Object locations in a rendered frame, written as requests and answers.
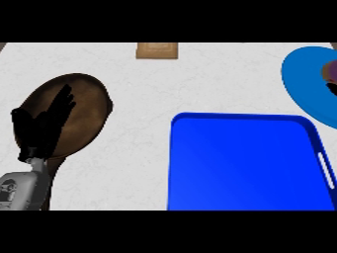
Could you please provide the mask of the tan wooden block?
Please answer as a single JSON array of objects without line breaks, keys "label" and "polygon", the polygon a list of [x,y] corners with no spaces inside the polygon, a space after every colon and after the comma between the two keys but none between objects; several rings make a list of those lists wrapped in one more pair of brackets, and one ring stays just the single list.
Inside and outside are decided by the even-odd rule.
[{"label": "tan wooden block", "polygon": [[178,59],[178,43],[139,42],[136,57],[147,59]]}]

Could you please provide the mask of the blue rectangular tray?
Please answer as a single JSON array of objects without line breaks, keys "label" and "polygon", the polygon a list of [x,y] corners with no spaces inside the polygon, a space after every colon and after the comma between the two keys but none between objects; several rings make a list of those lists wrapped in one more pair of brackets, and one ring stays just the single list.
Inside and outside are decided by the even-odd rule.
[{"label": "blue rectangular tray", "polygon": [[172,211],[337,211],[337,181],[302,116],[181,113],[170,121]]}]

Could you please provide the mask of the blue round plate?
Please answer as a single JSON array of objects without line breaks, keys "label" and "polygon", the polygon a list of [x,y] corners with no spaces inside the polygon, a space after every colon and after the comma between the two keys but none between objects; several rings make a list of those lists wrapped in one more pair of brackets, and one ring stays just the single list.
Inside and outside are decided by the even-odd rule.
[{"label": "blue round plate", "polygon": [[337,96],[321,75],[324,64],[333,60],[337,60],[337,50],[333,48],[301,47],[281,62],[281,81],[305,112],[327,126],[337,128]]}]

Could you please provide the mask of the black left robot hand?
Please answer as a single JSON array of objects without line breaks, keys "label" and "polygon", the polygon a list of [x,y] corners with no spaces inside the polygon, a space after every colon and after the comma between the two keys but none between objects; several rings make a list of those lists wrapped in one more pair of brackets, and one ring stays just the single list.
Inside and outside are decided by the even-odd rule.
[{"label": "black left robot hand", "polygon": [[12,110],[14,132],[21,140],[21,162],[29,162],[33,158],[48,160],[52,157],[61,129],[76,106],[73,98],[71,87],[64,85],[49,108],[36,117],[23,108]]}]

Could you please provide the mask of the brown frying pan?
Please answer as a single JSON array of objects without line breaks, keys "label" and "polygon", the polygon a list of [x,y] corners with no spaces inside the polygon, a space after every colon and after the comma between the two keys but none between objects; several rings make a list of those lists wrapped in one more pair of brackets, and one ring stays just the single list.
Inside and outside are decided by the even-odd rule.
[{"label": "brown frying pan", "polygon": [[[94,141],[102,131],[114,107],[102,82],[89,74],[68,73],[55,77],[34,90],[18,108],[27,110],[36,117],[49,108],[64,85],[71,87],[76,106],[61,129],[54,155],[48,160],[43,159],[48,163],[51,176],[49,188],[54,187],[57,171],[66,158]],[[52,190],[49,189],[42,211],[51,209],[51,198]]]}]

